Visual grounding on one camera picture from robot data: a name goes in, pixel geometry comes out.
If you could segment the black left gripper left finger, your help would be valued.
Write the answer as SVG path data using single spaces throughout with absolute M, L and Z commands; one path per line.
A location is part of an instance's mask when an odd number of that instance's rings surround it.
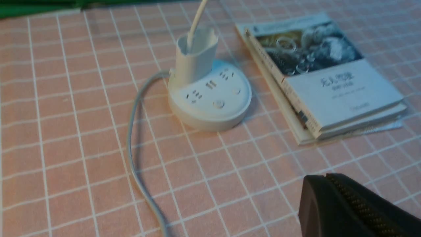
M 336 187 L 322 175 L 303 179 L 299 221 L 304 237 L 374 237 Z

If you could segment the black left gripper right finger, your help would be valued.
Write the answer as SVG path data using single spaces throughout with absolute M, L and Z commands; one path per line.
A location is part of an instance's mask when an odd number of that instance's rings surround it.
M 345 174 L 325 176 L 376 237 L 419 237 L 420 219 Z

